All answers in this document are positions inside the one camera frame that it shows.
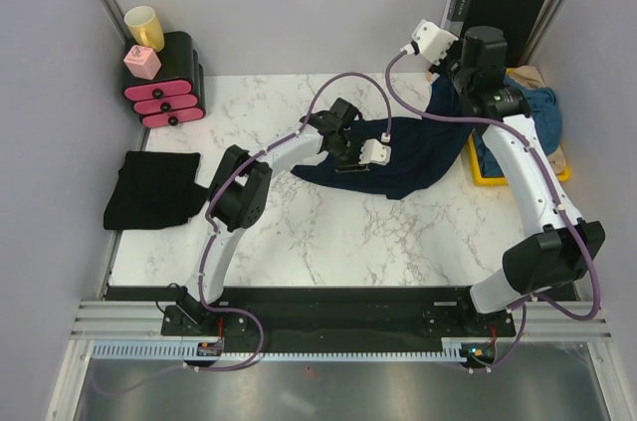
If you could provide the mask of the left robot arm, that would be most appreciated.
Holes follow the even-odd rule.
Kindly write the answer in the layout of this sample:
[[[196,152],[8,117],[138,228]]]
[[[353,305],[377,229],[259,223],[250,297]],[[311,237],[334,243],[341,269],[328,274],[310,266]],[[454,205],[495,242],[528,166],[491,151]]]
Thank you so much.
[[[208,190],[205,220],[207,240],[186,284],[198,301],[184,312],[184,323],[197,334],[215,329],[217,305],[239,242],[264,214],[273,178],[303,160],[323,152],[357,164],[363,139],[350,130],[360,118],[351,103],[337,99],[328,110],[311,113],[280,138],[248,151],[233,145],[226,149]]]

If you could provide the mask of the navy blue t shirt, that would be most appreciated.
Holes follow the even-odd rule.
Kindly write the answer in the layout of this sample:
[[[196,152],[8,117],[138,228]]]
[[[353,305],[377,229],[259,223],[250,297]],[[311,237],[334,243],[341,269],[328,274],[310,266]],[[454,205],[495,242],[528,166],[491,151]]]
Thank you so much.
[[[316,166],[297,165],[291,173],[318,186],[401,200],[439,181],[458,158],[471,132],[467,123],[395,117],[387,164],[372,164],[364,172],[338,173],[330,155]]]

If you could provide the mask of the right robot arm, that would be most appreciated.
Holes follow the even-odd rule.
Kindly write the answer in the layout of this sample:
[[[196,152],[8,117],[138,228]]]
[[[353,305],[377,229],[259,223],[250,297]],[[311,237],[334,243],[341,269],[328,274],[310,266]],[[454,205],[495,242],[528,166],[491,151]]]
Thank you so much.
[[[474,125],[496,158],[517,203],[525,237],[503,254],[499,271],[470,289],[456,309],[458,328],[470,335],[492,322],[492,313],[588,276],[600,309],[593,259],[605,240],[598,221],[587,222],[562,189],[536,133],[529,103],[505,81],[507,42],[501,30],[478,26],[464,38],[430,24],[419,40],[421,55],[459,96],[460,120]]]

